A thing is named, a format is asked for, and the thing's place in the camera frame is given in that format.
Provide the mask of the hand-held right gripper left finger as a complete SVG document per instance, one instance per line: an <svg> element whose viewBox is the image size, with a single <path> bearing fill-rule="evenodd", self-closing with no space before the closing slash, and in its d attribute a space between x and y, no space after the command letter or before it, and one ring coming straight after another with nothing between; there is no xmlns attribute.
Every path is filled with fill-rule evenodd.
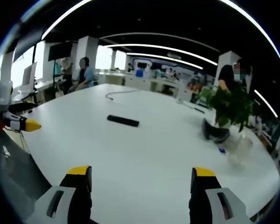
<svg viewBox="0 0 280 224"><path fill-rule="evenodd" d="M91 224L91 166L72 168L35 203L27 224Z"/></svg>

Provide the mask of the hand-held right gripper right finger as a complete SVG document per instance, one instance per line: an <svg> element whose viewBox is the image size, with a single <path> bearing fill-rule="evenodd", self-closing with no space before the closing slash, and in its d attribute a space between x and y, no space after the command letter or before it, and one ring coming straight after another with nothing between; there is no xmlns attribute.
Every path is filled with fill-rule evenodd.
<svg viewBox="0 0 280 224"><path fill-rule="evenodd" d="M191 224L250 224L245 204L229 189L221 187L215 174L192 168L189 218Z"/></svg>

